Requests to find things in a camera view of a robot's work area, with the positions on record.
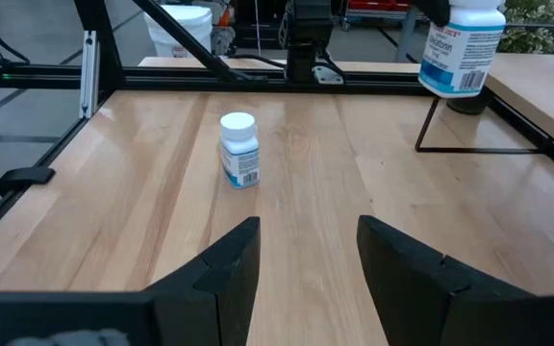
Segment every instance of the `white bottle cap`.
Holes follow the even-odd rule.
[[[450,0],[450,6],[469,9],[496,9],[502,2],[502,0]]]
[[[243,141],[256,135],[256,119],[246,112],[235,111],[221,117],[221,138]]]

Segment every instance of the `white pill bottle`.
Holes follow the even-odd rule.
[[[221,117],[221,163],[226,179],[234,188],[260,181],[260,146],[256,138],[256,119],[246,112],[231,112]]]
[[[431,24],[418,80],[444,98],[476,96],[506,26],[504,0],[450,0],[450,23]]]

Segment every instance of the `green leaves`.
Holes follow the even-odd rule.
[[[507,0],[508,23],[554,24],[554,0]],[[514,28],[499,42],[503,53],[554,53],[554,30]]]

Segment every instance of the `bottle label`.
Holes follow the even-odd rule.
[[[226,178],[234,188],[244,188],[260,181],[259,150],[232,154],[221,145],[221,162]]]
[[[186,58],[188,55],[187,49],[183,47],[172,47],[172,56],[174,58]]]
[[[482,90],[504,26],[465,27],[431,24],[420,79],[446,94]]]

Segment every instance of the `black metal frame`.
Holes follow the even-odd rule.
[[[206,68],[123,67],[113,36],[113,27],[104,0],[74,0],[84,30],[95,31],[100,42],[98,105],[103,104],[118,89],[187,90],[237,92],[300,92],[329,94],[377,94],[433,96],[417,78],[416,73],[346,72],[344,85],[298,84],[286,79],[281,69],[244,69],[228,67],[190,36],[174,19],[152,0],[133,0],[169,34],[197,58]],[[67,65],[6,65],[0,68],[0,87],[78,89],[81,67]],[[554,160],[554,139],[537,128],[524,116],[496,98],[491,108],[515,127],[538,149],[469,149],[422,148],[424,133],[437,108],[436,99],[425,119],[416,142],[418,152],[457,152],[469,154],[546,154]],[[53,159],[88,121],[79,119],[35,164],[48,167]],[[0,200],[0,219],[12,207],[27,187],[11,190]]]
[[[454,147],[422,147],[422,140],[429,129],[433,115],[435,114],[438,104],[441,98],[435,97],[431,108],[427,113],[427,117],[424,119],[418,139],[415,142],[414,148],[418,153],[444,153],[444,154],[496,154],[496,155],[531,155],[531,154],[544,154],[544,150],[537,149],[517,149],[517,148],[454,148]]]

